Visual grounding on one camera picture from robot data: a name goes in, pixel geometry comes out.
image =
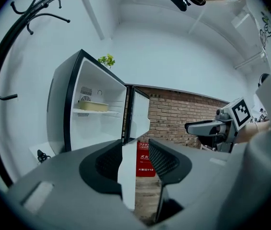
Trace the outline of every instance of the mini fridge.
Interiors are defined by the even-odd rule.
[[[108,110],[82,110],[80,101],[107,104]],[[47,102],[49,144],[56,155],[118,139],[126,145],[148,132],[148,108],[148,95],[80,50],[53,75]]]

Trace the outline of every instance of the green plant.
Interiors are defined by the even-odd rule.
[[[115,61],[113,60],[113,56],[108,54],[107,56],[102,56],[98,59],[98,62],[105,64],[106,66],[111,67],[115,64]]]

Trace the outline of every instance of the brick wall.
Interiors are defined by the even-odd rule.
[[[150,130],[139,138],[148,142],[149,138],[161,138],[176,144],[198,148],[196,136],[189,135],[184,129],[187,122],[214,119],[216,110],[227,103],[198,95],[176,91],[139,87],[150,96]]]

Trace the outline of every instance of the red box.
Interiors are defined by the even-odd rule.
[[[137,143],[136,176],[154,177],[155,170],[149,160],[149,145],[145,142]]]

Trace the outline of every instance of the floor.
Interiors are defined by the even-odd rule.
[[[136,177],[134,214],[147,226],[155,223],[161,193],[159,177]]]

